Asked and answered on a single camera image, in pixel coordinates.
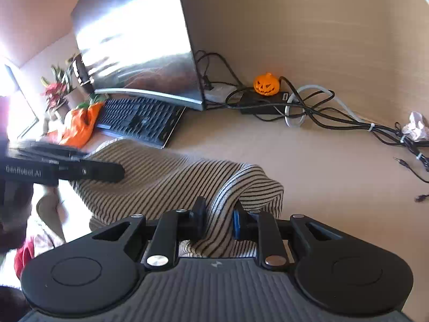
black keyboard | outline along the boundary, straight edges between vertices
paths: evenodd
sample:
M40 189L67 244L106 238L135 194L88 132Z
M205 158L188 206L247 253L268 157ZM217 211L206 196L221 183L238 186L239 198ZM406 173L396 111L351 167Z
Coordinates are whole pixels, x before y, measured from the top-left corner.
M109 136L131 138L163 148L184 109L144 97L108 99L96 127Z

orange plush toy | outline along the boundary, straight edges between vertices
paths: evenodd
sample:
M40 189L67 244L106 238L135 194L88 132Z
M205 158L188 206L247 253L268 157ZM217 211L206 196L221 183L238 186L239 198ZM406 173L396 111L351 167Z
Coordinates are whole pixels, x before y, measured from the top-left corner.
M268 72L255 78L253 88L263 96L273 96L280 90L280 83L276 77Z
M95 121L103 106L103 102L90 105L89 108L71 110L64 123L64 131L53 131L48 133L52 142L60 145L83 148L91 138Z

toy pumpkin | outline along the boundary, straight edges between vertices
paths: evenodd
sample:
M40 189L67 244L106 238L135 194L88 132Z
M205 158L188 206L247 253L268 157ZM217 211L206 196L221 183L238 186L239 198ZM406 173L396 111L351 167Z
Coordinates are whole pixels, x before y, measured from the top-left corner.
M273 96L280 90L280 83L276 77L268 72L265 75L255 78L253 88L263 96Z

striped fabric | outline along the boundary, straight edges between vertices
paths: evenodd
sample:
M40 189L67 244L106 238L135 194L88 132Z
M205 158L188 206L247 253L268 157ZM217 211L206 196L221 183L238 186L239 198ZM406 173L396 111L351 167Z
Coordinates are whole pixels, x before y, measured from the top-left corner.
M135 213L157 219L169 210L190 209L198 196L205 197L205 238L181 242L180 256L255 256L253 242L238 242L232 237L236 201L240 200L245 210L265 210L276 218L282 212L283 186L256 165L178 155L131 140L105 144L91 157L120 163L126 171L125 179L117 184L72 182L94 215L92 230Z

window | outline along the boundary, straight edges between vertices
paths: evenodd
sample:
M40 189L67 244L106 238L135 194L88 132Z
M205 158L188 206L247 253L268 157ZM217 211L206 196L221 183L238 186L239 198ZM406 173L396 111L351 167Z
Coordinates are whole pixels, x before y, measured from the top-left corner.
M7 65L0 64L0 96L8 96L9 125L7 134L10 140L22 138L39 119L29 106L18 82Z

